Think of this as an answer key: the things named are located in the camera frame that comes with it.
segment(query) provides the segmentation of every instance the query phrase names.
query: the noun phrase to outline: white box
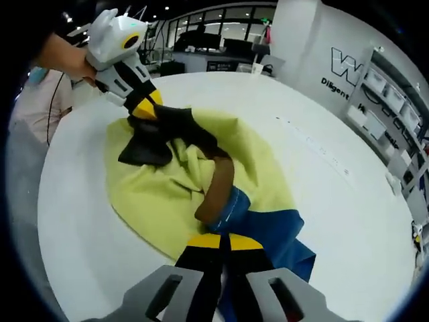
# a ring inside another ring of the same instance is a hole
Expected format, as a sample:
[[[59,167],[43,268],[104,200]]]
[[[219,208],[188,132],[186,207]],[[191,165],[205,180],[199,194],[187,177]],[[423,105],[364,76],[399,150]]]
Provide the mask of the white box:
[[[405,126],[411,131],[414,131],[420,122],[418,114],[413,110],[411,104],[406,103],[401,110],[402,118],[404,119]]]
[[[391,158],[396,151],[396,149],[394,148],[394,146],[390,142],[389,142],[389,144],[386,144],[383,148],[384,148],[384,153],[389,158]]]
[[[404,106],[405,97],[403,97],[392,85],[386,86],[384,96],[390,108],[399,113],[401,108]]]
[[[379,140],[384,132],[386,132],[386,126],[371,111],[367,111],[367,121],[365,122],[364,128],[366,128],[376,140]]]
[[[407,166],[410,166],[411,158],[410,158],[410,155],[408,154],[408,152],[406,150],[404,150],[400,153],[400,156],[401,156],[402,160],[404,160],[405,164]]]
[[[368,70],[368,73],[365,79],[367,80],[368,84],[371,85],[374,91],[378,93],[382,93],[384,90],[384,87],[387,84],[387,81],[372,68]]]
[[[351,105],[347,111],[347,117],[360,127],[363,127],[368,119],[367,116],[354,105]]]

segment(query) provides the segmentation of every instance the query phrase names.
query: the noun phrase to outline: white desk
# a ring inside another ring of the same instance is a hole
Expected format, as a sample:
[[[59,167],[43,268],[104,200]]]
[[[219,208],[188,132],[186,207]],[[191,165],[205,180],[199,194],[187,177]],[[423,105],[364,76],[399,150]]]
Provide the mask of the white desk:
[[[154,80],[167,106],[228,111],[273,147],[317,253],[310,284],[347,319],[380,322],[407,293],[414,269],[411,214],[386,168],[346,125],[299,92],[265,76],[210,72]],[[107,124],[125,108],[96,99],[64,119],[40,183],[38,228],[46,272],[71,322],[102,317],[123,293],[166,263],[118,218],[105,192]],[[276,119],[290,120],[351,171],[352,183]]]

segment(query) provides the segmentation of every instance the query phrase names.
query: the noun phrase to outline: white wall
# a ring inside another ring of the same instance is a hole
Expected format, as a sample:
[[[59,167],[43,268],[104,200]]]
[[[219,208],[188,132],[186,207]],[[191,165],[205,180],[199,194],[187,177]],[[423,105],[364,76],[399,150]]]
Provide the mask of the white wall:
[[[414,63],[387,37],[370,25],[338,9],[325,6],[320,0],[279,0],[272,26],[271,52],[286,61],[280,80],[325,106],[336,116],[342,115],[347,100],[321,83],[332,81],[341,91],[351,95],[355,88],[352,72],[332,72],[332,48],[349,55],[356,67],[364,63],[370,47],[383,46],[384,55],[416,85],[429,102],[429,86]]]
[[[291,87],[295,85],[306,45],[310,43],[313,21],[320,5],[320,0],[279,0],[275,9],[271,54],[286,61],[278,78]]]

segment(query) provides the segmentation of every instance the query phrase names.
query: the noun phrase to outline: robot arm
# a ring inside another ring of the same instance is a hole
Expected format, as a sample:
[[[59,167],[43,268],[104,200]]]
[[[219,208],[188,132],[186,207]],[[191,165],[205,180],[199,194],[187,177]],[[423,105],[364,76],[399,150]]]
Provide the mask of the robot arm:
[[[96,85],[108,100],[124,105],[130,115],[151,119],[154,105],[161,105],[162,98],[137,53],[147,25],[124,15],[117,17],[117,12],[104,10],[91,25],[86,60],[97,70]]]

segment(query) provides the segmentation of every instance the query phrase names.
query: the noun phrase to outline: computer monitor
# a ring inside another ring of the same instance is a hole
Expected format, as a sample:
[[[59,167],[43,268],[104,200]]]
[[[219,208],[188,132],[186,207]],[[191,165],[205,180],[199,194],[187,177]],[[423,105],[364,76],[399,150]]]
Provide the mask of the computer monitor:
[[[195,48],[219,49],[221,45],[221,35],[207,33],[197,34],[189,41],[189,45]]]
[[[252,45],[251,42],[238,39],[225,39],[223,42],[226,53],[250,59],[255,56],[252,52]]]

